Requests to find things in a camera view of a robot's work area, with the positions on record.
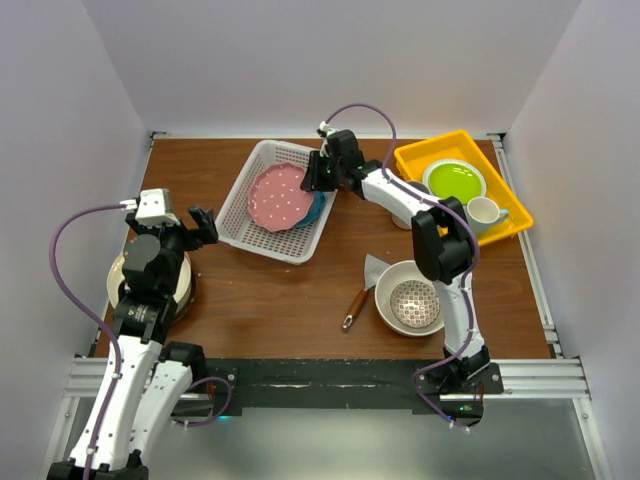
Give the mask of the pink polka dot plate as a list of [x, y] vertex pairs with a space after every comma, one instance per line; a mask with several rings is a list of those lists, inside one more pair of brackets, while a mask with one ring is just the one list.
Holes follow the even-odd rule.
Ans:
[[301, 189], [305, 170], [288, 162], [275, 163], [256, 176], [247, 195], [252, 220], [269, 232], [295, 227], [309, 212], [314, 196]]

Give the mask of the blue polka dot plate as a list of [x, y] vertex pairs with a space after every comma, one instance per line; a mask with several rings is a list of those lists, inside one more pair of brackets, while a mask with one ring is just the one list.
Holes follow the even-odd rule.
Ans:
[[321, 215], [326, 204], [325, 194], [323, 192], [314, 192], [312, 205], [306, 216], [295, 224], [295, 228], [302, 228], [310, 225]]

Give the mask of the cream bear print plate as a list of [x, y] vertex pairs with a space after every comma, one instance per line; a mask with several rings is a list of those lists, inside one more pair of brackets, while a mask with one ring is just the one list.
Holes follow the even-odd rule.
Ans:
[[122, 266], [124, 265], [124, 255], [120, 254], [113, 262], [110, 271], [106, 279], [106, 289], [109, 297], [109, 302], [112, 308], [115, 308], [120, 294], [124, 293], [127, 289], [125, 284], [124, 275], [122, 273]]

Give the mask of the white perforated plastic basket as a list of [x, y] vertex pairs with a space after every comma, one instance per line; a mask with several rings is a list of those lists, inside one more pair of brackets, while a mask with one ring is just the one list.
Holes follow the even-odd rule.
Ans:
[[216, 218], [220, 240], [235, 248], [294, 265], [310, 260], [329, 218], [336, 194], [329, 192], [324, 195], [324, 206], [318, 217], [309, 224], [281, 232], [270, 232], [251, 217], [249, 192], [259, 174], [274, 165], [288, 162], [305, 169], [311, 151], [310, 147], [285, 141], [258, 142], [240, 170]]

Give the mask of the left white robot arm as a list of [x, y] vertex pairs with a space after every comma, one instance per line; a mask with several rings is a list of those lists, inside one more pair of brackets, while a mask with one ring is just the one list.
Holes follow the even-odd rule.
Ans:
[[93, 320], [110, 343], [107, 365], [83, 432], [69, 457], [53, 463], [50, 479], [146, 479], [146, 464], [159, 435], [185, 392], [211, 382], [202, 347], [166, 341], [178, 305], [174, 299], [186, 253], [218, 241], [214, 214], [197, 205], [187, 227], [167, 201], [141, 197], [116, 204], [134, 231], [123, 250], [124, 291], [107, 325], [62, 279], [57, 244], [63, 221], [49, 245], [49, 264], [60, 290]]

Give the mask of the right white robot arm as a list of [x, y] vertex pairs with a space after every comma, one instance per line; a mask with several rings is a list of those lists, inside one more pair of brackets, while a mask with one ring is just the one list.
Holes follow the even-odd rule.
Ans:
[[480, 248], [462, 204], [426, 194], [377, 160], [367, 161], [355, 134], [318, 129], [322, 146], [309, 155], [301, 182], [305, 191], [343, 189], [374, 203], [411, 226], [413, 257], [435, 287], [443, 315], [445, 358], [414, 374], [438, 380], [448, 393], [466, 393], [481, 380], [490, 355], [480, 332], [472, 292], [472, 273]]

